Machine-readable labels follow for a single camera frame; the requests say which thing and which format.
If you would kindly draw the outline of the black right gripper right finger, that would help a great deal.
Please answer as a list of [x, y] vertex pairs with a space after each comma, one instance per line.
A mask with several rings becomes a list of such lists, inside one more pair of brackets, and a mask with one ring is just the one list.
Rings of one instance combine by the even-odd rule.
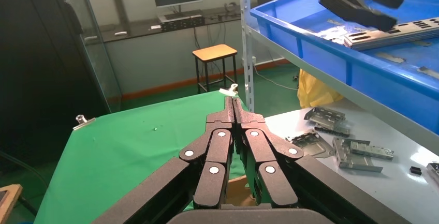
[[264, 117], [245, 111], [239, 98], [234, 98], [233, 110], [235, 145], [256, 204], [296, 206], [298, 197], [282, 167], [302, 158], [303, 150], [273, 134]]

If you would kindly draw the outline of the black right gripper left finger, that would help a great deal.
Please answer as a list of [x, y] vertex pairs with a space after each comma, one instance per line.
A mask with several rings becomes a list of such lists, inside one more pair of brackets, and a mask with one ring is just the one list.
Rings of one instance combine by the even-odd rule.
[[194, 209], [218, 209], [225, 202], [234, 127], [232, 97], [225, 97], [224, 109], [207, 115], [204, 133], [179, 152], [179, 158], [194, 168], [198, 178]]

